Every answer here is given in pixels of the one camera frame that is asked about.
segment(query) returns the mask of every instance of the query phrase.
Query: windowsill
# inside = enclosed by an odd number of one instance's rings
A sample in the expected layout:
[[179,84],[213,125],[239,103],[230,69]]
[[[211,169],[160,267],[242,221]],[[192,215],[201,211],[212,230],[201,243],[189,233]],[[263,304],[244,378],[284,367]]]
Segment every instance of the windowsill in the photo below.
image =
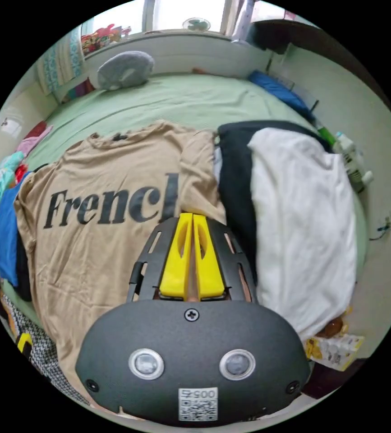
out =
[[229,36],[225,36],[222,33],[218,33],[218,32],[192,32],[192,31],[188,31],[188,30],[180,30],[180,29],[176,29],[176,30],[162,30],[162,31],[155,31],[152,33],[136,33],[134,35],[130,35],[125,37],[124,39],[122,39],[120,42],[116,42],[116,43],[112,43],[110,45],[107,45],[103,48],[101,48],[100,50],[94,51],[93,53],[87,54],[86,56],[84,56],[85,60],[88,60],[92,57],[94,57],[96,54],[98,53],[102,53],[106,50],[109,50],[111,48],[115,48],[116,46],[121,46],[121,45],[125,45],[128,44],[130,42],[133,41],[142,41],[145,39],[152,39],[154,37],[164,37],[164,36],[204,36],[204,37],[212,37],[215,39],[223,39],[226,41],[230,41],[231,42],[231,38]]

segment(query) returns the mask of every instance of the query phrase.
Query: white bottle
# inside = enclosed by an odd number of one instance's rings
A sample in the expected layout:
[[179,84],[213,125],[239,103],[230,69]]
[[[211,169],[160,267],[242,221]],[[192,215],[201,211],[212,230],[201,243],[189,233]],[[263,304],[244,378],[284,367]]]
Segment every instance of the white bottle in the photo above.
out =
[[350,138],[338,132],[336,139],[334,151],[342,153],[350,182],[361,192],[374,179],[373,172],[365,170],[363,154]]

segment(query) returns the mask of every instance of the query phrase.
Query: green bed sheet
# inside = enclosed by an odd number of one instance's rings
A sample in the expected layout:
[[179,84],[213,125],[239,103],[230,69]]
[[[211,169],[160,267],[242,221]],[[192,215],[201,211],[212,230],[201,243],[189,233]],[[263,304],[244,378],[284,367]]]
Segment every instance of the green bed sheet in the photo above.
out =
[[[30,153],[28,167],[34,170],[57,160],[69,146],[94,132],[101,135],[124,133],[159,119],[197,129],[217,129],[222,124],[244,120],[289,120],[315,131],[286,104],[246,80],[194,74],[156,76],[138,88],[114,92],[97,90],[60,106],[47,119],[48,125],[54,128]],[[365,215],[357,196],[354,204],[357,274],[360,275],[368,235]],[[3,291],[27,316],[31,315],[31,304],[14,297],[7,281]],[[38,320],[36,315],[31,319],[34,322]]]

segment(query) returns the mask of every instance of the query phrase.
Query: yellow package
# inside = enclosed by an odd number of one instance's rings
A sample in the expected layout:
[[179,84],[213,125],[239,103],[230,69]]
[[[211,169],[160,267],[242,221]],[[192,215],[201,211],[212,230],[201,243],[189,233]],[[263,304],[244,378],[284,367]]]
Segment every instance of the yellow package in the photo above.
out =
[[344,371],[356,359],[365,337],[344,334],[334,338],[313,337],[305,343],[307,358],[326,367]]

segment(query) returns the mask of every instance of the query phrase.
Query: qr code sticker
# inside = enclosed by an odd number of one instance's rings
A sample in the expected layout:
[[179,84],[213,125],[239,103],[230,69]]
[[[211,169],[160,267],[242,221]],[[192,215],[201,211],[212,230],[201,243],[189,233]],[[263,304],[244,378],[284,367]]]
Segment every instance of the qr code sticker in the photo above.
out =
[[180,388],[179,421],[217,421],[218,388]]

